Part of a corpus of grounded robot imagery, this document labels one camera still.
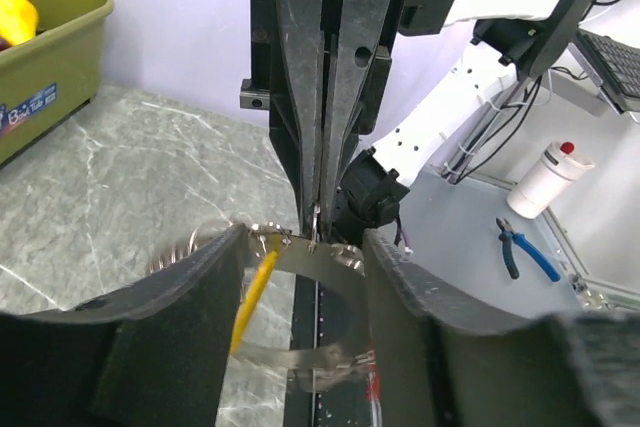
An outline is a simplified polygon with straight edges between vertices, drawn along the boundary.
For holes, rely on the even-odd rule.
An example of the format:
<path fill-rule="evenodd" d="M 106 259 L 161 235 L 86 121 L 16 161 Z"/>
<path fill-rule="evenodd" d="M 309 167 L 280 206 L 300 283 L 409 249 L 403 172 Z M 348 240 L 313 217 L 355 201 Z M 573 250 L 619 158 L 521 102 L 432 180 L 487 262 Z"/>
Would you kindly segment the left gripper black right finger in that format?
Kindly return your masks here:
<path fill-rule="evenodd" d="M 639 316 L 525 319 L 363 237 L 368 312 L 386 426 L 635 426 Z"/>

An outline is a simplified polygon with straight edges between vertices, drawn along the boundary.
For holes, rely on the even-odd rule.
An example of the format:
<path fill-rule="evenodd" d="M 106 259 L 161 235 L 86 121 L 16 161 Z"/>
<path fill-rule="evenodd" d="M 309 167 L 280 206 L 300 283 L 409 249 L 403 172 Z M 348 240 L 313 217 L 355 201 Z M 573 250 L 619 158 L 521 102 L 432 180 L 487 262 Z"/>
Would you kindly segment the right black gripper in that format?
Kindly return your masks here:
<path fill-rule="evenodd" d="M 299 157 L 303 227 L 318 198 L 321 225 L 331 225 L 341 158 L 375 123 L 396 36 L 437 33 L 453 1 L 250 0 L 241 104 L 268 112 L 279 156 Z"/>

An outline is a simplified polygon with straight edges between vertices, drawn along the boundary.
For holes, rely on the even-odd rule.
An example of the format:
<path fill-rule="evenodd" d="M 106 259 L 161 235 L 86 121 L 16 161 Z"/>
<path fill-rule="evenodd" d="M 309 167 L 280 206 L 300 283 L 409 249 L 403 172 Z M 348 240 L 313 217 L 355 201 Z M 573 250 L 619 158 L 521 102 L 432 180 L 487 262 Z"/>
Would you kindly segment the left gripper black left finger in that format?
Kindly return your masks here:
<path fill-rule="evenodd" d="M 247 255 L 237 224 L 73 309 L 3 314 L 2 424 L 213 425 Z"/>

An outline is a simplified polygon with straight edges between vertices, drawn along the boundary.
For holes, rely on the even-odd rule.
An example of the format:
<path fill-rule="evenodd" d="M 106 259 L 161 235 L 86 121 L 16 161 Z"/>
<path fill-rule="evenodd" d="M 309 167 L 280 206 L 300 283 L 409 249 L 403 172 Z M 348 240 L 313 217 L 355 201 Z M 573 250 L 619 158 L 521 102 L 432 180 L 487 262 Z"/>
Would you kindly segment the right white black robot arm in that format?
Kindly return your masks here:
<path fill-rule="evenodd" d="M 546 73 L 592 0 L 250 0 L 246 109 L 269 114 L 269 137 L 293 187 L 301 234 L 360 245 L 394 222 L 439 142 L 478 109 L 489 118 Z M 389 134 L 359 151 L 383 103 L 398 37 L 472 22 L 469 44 Z"/>

